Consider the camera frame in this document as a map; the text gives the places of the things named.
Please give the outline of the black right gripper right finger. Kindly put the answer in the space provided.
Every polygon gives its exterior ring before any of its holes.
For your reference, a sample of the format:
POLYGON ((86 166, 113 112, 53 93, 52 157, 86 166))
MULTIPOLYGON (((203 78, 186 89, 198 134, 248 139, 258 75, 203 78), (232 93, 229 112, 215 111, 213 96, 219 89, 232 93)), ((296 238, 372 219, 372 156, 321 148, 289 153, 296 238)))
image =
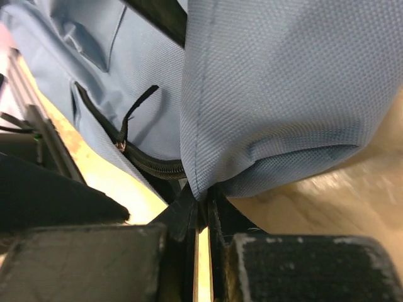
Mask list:
POLYGON ((401 301, 386 251, 360 236, 274 235, 219 191, 206 200, 214 301, 401 301))

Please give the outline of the blue fabric backpack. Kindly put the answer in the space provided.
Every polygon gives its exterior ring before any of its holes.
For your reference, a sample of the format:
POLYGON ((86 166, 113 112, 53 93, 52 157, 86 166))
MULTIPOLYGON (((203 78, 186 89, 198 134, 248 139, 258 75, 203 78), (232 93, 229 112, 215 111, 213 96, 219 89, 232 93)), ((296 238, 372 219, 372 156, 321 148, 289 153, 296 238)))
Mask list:
POLYGON ((163 198, 334 167, 402 84, 401 1, 2 1, 1 21, 85 142, 163 198))

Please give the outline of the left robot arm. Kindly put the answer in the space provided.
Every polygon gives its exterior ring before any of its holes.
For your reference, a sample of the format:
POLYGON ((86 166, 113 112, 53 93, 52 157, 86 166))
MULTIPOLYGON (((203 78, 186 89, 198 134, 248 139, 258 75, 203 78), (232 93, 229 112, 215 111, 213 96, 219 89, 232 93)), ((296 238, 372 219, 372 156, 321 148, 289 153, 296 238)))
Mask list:
POLYGON ((130 214, 105 193, 1 155, 1 234, 29 228, 121 223, 130 214))

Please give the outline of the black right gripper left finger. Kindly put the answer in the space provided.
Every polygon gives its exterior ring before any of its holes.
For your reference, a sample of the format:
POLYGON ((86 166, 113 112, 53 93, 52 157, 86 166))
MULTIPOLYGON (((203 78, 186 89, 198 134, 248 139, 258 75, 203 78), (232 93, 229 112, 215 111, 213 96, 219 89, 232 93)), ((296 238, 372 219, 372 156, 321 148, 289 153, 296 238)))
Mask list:
POLYGON ((146 225, 30 230, 1 266, 1 300, 196 301, 197 220, 185 186, 146 225))

